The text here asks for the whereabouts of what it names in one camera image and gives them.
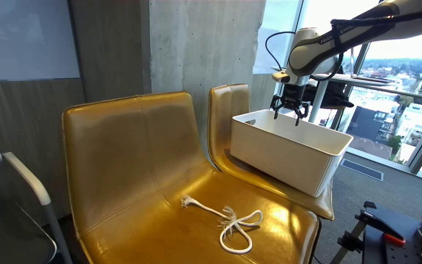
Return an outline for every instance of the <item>whiteboard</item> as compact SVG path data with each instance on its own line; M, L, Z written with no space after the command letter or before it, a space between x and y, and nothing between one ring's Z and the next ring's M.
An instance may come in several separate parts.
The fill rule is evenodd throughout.
M77 78L66 0L0 0L0 80Z

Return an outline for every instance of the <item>robotic arm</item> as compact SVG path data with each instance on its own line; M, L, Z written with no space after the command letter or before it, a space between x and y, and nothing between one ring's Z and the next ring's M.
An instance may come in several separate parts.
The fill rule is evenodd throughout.
M274 80L284 84L283 95L275 95L271 102L275 118L281 107L296 112L296 125L306 117L309 104L301 99L310 75L332 71L332 77L346 50L367 42L421 35L422 0L385 0L352 20L332 20L332 26L325 34L316 28L296 32L287 69L273 74Z

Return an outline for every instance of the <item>white rope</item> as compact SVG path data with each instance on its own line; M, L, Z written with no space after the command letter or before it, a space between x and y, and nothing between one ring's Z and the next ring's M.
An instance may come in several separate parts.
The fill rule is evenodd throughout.
M214 209L211 209L209 207L202 205L200 202L198 202L197 200L189 197L188 195L185 195L184 197L182 197L182 199L181 199L182 207L186 207L187 205L189 205L191 203L196 204L197 206L205 209L206 211L209 211L211 213L215 213L215 214L217 214L217 215L219 215L220 217L223 218L223 220L220 221L221 225L219 227L223 227L224 229L221 232L221 235L219 236L219 242L221 244L221 247L223 247L223 249L225 251L230 252L230 253L234 253L234 254L245 254L252 249L252 239L245 233L245 231L239 225L241 224L241 225L246 226L246 227L253 227L253 226L260 224L261 221L263 220L263 213L260 210L256 210L255 212L247 215L246 217L242 217L240 219L237 219L236 213L229 206L225 206L224 209L222 209L223 212L228 214L228 216L226 216L224 214L221 214L218 211L215 211ZM243 222L243 221L253 217L255 214L260 215L260 219L258 219L258 221L253 222L253 223ZM232 227L235 227L245 237L245 239L248 241L248 247L246 249L231 249L230 247L228 247L224 244L223 238L224 239L226 238L226 233L227 233L228 230L232 235Z

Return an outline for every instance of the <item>gold chair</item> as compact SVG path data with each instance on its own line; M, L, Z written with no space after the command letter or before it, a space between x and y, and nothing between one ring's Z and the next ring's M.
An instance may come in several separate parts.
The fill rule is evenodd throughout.
M224 85L210 90L208 151L214 165L226 174L305 207L323 219L334 220L333 181L319 197L314 198L231 156L231 120L249 112L248 102L246 84Z
M89 262L310 262L318 217L214 168L201 151L187 92L71 107L63 133L75 229ZM251 251L224 251L218 216L182 208L184 194L213 209L231 206L237 217L260 209L259 227L243 227ZM225 243L247 247L240 234Z

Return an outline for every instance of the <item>floor vent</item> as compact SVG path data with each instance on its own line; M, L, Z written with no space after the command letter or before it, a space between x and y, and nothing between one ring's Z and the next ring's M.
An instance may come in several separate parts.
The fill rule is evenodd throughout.
M355 170L356 172L362 173L366 176L380 180L381 182L384 181L384 173L383 172L378 172L374 169L362 166L361 164L357 164L356 162L352 162L352 161L349 161L347 159L343 159L341 161L341 165L343 167L347 167L348 169L352 169L352 170Z

